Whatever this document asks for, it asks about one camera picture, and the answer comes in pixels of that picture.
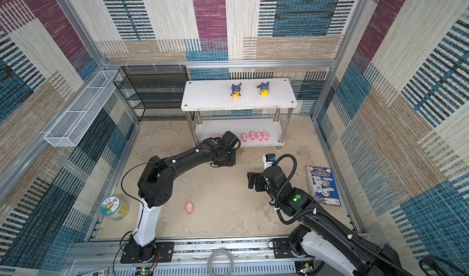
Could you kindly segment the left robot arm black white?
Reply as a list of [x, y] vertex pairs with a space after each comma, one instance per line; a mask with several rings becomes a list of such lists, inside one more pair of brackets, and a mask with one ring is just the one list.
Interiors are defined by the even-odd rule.
[[173, 193], [173, 182], [181, 174], [201, 165], [234, 166], [239, 138], [230, 131], [222, 137], [207, 138], [178, 155], [154, 156], [146, 163], [138, 181], [140, 203], [138, 223], [123, 250], [122, 263], [147, 263], [162, 255], [156, 246], [156, 225], [162, 206]]

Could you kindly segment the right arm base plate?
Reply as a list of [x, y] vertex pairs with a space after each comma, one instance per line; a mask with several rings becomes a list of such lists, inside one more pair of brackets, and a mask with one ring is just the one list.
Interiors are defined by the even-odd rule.
[[290, 238], [273, 238], [267, 245], [270, 245], [274, 251], [275, 258], [302, 258], [305, 252], [301, 248], [300, 243]]

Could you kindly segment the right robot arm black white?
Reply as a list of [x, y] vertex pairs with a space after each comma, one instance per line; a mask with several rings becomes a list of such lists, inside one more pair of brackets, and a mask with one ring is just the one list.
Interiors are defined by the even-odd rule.
[[407, 276], [397, 252], [379, 247], [330, 215], [309, 193], [290, 181], [296, 158], [284, 154], [264, 171], [247, 174], [248, 187], [266, 192], [284, 225], [298, 222], [289, 235], [293, 255], [313, 256], [344, 276]]

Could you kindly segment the purple yellow toy figure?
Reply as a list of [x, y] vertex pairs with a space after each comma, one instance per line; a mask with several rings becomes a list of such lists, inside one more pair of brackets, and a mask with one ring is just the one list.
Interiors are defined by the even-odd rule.
[[232, 84], [232, 86], [231, 86], [231, 90], [232, 90], [231, 97], [233, 99], [238, 98], [238, 97], [241, 96], [241, 85], [242, 85], [241, 82], [239, 84]]

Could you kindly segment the blue yellow toy figure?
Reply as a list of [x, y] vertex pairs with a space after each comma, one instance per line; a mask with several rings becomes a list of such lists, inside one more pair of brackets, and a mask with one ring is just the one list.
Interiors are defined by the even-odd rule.
[[262, 82], [260, 83], [257, 88], [260, 90], [261, 96], [268, 96], [269, 95], [269, 82]]

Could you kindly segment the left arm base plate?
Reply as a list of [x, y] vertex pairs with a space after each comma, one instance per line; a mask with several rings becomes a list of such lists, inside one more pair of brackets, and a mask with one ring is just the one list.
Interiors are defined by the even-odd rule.
[[174, 242], [152, 242], [144, 247], [136, 243], [125, 244], [121, 264], [169, 263], [173, 257]]

